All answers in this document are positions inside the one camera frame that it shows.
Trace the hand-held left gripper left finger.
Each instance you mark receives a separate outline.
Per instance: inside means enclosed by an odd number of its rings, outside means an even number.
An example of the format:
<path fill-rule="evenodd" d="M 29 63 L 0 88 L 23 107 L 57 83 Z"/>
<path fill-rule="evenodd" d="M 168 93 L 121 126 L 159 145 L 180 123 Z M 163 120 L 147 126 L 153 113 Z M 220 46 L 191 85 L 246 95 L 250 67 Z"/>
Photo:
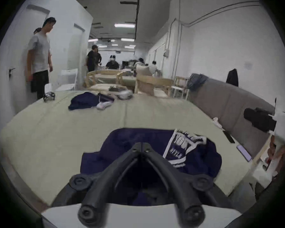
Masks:
<path fill-rule="evenodd" d="M 85 227 L 100 227 L 105 219 L 107 198 L 111 196 L 127 171 L 138 162 L 142 143 L 135 143 L 125 154 L 104 171 L 95 174 L 76 174 L 62 188 L 51 207 L 81 203 L 77 217 Z"/>

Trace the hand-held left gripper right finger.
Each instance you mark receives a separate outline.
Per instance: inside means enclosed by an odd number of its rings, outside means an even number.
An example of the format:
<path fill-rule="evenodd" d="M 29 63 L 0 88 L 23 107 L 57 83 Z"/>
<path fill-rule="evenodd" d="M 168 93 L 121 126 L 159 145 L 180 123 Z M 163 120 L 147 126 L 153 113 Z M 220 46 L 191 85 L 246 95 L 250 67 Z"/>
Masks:
<path fill-rule="evenodd" d="M 152 166 L 170 193 L 178 209 L 178 217 L 183 226 L 198 226 L 206 218 L 202 204 L 211 208 L 231 208 L 227 196 L 206 174 L 189 175 L 179 172 L 149 143 L 142 143 L 143 159 Z"/>

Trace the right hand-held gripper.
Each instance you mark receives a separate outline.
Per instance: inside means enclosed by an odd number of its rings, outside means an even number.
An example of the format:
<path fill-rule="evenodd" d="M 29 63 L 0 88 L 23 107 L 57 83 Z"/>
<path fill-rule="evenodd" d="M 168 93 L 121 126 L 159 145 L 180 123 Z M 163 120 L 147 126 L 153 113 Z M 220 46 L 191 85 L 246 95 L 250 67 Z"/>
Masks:
<path fill-rule="evenodd" d="M 276 177 L 275 169 L 280 158 L 268 161 L 267 150 L 269 149 L 270 137 L 275 136 L 276 150 L 285 145 L 285 112 L 276 110 L 275 113 L 268 112 L 261 108 L 246 108 L 244 119 L 251 122 L 252 126 L 266 135 L 265 143 L 257 152 L 255 160 L 257 165 L 252 172 L 253 177 Z"/>

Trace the person's right hand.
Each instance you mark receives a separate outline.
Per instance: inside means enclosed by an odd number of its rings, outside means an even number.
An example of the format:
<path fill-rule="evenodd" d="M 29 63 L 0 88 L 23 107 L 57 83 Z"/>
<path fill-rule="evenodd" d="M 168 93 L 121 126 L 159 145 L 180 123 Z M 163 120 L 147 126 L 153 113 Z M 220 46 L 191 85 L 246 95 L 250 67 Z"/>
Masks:
<path fill-rule="evenodd" d="M 282 145 L 279 150 L 276 150 L 276 145 L 274 141 L 275 141 L 275 136 L 271 135 L 269 149 L 267 150 L 268 161 L 280 158 L 279 163 L 275 169 L 275 172 L 279 174 L 285 163 L 285 145 Z"/>

